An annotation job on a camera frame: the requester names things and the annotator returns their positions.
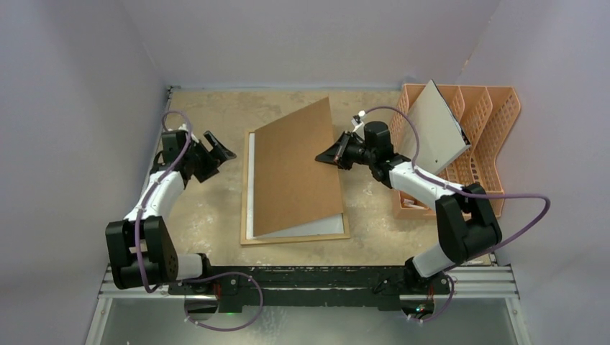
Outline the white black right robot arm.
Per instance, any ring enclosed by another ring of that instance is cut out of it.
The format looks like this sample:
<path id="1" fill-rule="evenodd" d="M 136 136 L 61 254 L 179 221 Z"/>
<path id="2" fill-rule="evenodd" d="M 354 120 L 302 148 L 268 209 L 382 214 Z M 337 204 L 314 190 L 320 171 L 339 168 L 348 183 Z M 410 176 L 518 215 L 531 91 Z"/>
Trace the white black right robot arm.
<path id="1" fill-rule="evenodd" d="M 434 211 L 437 243 L 405 262 L 404 283 L 412 292 L 420 293 L 431 285 L 434 276 L 481 255 L 502 240 L 499 223 L 482 186 L 438 180 L 420 170 L 412 159 L 395 152 L 388 126 L 381 121 L 367 123 L 363 136 L 342 133 L 315 160 L 341 170 L 350 170 L 354 164 L 366 165 L 375 180 L 414 197 Z"/>

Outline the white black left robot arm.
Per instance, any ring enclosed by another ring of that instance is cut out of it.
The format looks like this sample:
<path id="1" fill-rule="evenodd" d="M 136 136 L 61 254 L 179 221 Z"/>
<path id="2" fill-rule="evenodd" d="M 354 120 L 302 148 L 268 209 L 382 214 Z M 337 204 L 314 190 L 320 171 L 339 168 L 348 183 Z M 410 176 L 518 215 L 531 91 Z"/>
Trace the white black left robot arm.
<path id="1" fill-rule="evenodd" d="M 191 178 L 202 183 L 215 176 L 219 167 L 236 154 L 210 131 L 204 144 L 185 127 L 161 136 L 148 184 L 137 205 L 121 220 L 106 226 L 106 246 L 115 286 L 120 290 L 147 288 L 186 280 L 198 294 L 214 287 L 205 254 L 178 254 L 165 220 Z"/>

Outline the brown cardboard backing board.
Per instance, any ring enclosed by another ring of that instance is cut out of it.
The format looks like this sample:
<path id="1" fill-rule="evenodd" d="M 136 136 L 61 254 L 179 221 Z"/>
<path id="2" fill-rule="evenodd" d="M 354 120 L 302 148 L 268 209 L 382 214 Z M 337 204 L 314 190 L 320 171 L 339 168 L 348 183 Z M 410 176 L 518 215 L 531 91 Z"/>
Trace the brown cardboard backing board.
<path id="1" fill-rule="evenodd" d="M 250 134 L 247 230 L 254 239 L 348 236 L 338 169 L 314 159 L 334 141 L 328 98 Z"/>

